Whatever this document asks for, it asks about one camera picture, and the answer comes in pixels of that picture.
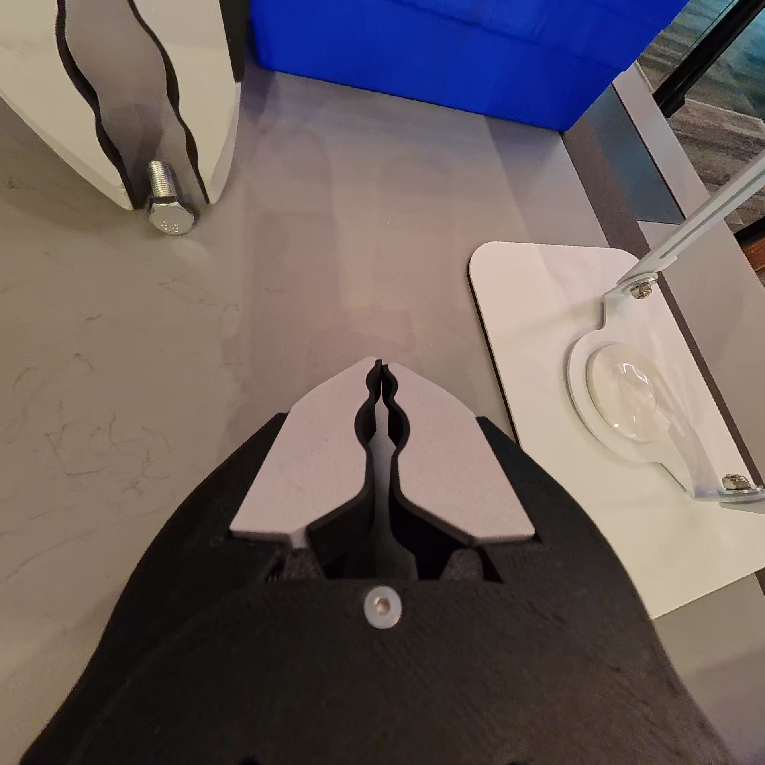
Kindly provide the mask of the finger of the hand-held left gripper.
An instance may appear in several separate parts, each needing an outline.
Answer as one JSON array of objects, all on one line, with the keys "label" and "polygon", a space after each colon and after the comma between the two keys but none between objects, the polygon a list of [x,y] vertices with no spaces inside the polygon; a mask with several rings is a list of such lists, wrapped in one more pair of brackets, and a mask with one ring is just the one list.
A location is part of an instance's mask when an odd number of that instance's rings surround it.
[{"label": "finger of the hand-held left gripper", "polygon": [[245,69],[245,2],[129,2],[165,81],[158,158],[196,205],[215,204],[233,162]]},{"label": "finger of the hand-held left gripper", "polygon": [[1,2],[2,99],[61,159],[126,210],[143,201],[66,39],[64,1]]}]

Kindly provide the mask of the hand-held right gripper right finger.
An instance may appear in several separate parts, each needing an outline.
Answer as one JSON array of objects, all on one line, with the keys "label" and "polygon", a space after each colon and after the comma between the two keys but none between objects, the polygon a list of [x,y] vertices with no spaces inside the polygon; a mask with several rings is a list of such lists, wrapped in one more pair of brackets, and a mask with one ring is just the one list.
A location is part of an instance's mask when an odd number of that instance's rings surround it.
[{"label": "hand-held right gripper right finger", "polygon": [[381,373],[402,508],[465,545],[530,540],[535,528],[477,416],[399,363]]}]

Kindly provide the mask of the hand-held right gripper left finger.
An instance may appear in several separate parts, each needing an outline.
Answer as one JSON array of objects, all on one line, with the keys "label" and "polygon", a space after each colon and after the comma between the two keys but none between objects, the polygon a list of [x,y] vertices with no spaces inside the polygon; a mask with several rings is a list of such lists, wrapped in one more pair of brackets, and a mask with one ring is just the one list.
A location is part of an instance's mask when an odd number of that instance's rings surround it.
[{"label": "hand-held right gripper left finger", "polygon": [[376,405],[377,359],[367,357],[322,382],[288,412],[230,524],[239,538],[317,549],[309,532],[362,494],[373,468],[369,435],[357,433]]}]

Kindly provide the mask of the silver hex bolt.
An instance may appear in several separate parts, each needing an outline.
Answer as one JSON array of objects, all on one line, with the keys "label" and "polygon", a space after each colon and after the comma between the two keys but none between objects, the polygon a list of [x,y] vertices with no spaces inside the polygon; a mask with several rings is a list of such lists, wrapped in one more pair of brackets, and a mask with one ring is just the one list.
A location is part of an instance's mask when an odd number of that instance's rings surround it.
[{"label": "silver hex bolt", "polygon": [[165,235],[186,235],[196,223],[194,209],[178,194],[175,176],[165,162],[154,159],[148,163],[148,219]]}]

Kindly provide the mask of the blue plastic bin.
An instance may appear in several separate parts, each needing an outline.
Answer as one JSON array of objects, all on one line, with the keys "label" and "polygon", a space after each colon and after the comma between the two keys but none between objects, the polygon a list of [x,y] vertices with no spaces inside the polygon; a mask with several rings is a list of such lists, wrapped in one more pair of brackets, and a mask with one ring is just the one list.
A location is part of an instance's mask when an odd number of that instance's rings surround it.
[{"label": "blue plastic bin", "polygon": [[568,131],[684,1],[254,1],[262,67]]}]

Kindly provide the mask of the grey desk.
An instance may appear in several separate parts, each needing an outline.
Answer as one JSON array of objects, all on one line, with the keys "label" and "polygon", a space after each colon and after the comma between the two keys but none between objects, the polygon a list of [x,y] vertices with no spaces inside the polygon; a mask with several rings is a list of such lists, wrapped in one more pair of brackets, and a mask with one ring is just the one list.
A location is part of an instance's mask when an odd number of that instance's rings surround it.
[{"label": "grey desk", "polygon": [[637,254],[671,230],[633,216],[604,132],[251,61],[224,197],[165,238],[2,104],[2,763],[65,699],[170,514],[315,385],[397,361],[509,429],[472,253]]}]

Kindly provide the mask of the black metal frame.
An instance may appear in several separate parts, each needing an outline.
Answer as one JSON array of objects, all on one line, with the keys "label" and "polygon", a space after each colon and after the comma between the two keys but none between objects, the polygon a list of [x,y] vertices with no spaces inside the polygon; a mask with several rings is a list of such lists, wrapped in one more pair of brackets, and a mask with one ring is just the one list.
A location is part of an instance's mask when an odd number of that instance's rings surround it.
[{"label": "black metal frame", "polygon": [[710,27],[679,65],[654,91],[653,98],[666,119],[685,104],[685,97],[760,14],[764,1],[736,1]]}]

